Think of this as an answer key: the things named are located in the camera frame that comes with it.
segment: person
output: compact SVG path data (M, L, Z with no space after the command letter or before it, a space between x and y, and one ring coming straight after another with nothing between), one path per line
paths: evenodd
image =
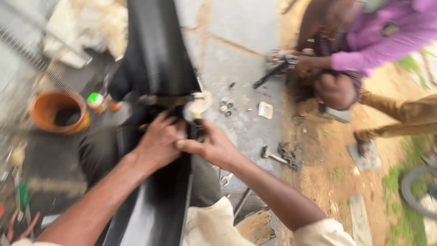
M108 136L108 131L105 131L84 139L80 155L81 162L88 162L82 163L87 179L94 182L98 178L101 180L44 230L33 245L93 246L126 197L144 179L178 158L181 151L192 153L234 173L294 232L293 236L299 245L355 245L339 222L327 218L310 199L245 158L222 129L208 120L202 120L206 131L205 141L200 143L186 140L185 122L179 120L172 124L175 119L167 116L168 112L159 114L149 125L138 146L113 168L108 163L112 162L114 154L108 150L116 147L116 141L113 141L115 137ZM208 167L205 172L211 171L211 165L206 161L201 162L201 165L203 163ZM193 171L193 176L193 182L202 179L199 172ZM218 178L216 183L208 185L220 188ZM194 201L196 204L191 201L187 213L187 225L191 226L185 230L183 245L253 246L233 227L233 211L229 199L217 194L220 193L200 194L198 197L208 198L202 202ZM27 239L14 244L29 245L32 244Z
M364 158L369 156L371 140L377 137L437 134L437 94L416 101L402 101L363 89L361 104L399 121L383 127L354 132L358 151Z
M402 58L436 37L435 0L367 0L364 4L312 0L295 51L273 50L271 60L298 55L295 68L311 71L311 86L320 102L344 110L360 98L361 79L370 77L373 68ZM305 48L313 48L316 56L301 53Z

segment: tire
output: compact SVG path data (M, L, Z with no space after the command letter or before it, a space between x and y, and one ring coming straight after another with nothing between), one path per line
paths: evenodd
M425 174L427 172L437 173L437 168L421 166L421 167L414 167L411 170L409 170L408 173L406 173L401 180L401 190L400 190L401 197L411 208L416 210L419 214L437 220L437 211L431 212L423 208L419 203L416 202L417 200L414 198L413 194L411 193L411 182L419 175Z

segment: purple shirt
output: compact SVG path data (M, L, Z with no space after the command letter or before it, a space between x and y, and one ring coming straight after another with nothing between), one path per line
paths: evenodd
M382 30L389 20L399 26L399 32L384 37ZM351 52L333 54L332 68L370 77L374 67L419 50L435 38L437 0L391 0L375 13L358 11L347 34Z

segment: white cloth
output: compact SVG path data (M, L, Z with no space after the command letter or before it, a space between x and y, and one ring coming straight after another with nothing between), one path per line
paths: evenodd
M240 235L233 224L233 208L226 197L210 207L190 207L183 246L254 246ZM356 246L350 235L344 232L343 226L333 219L324 219L302 227L293 236L298 246ZM59 245L47 242L32 244L24 239L12 246Z

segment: wheel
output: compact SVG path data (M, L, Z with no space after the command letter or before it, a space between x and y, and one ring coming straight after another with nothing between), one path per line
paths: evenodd
M433 202L437 201L437 167L414 167L401 180L401 196L404 201L423 216L437 220L437 210L428 210L420 204L420 200L431 194Z

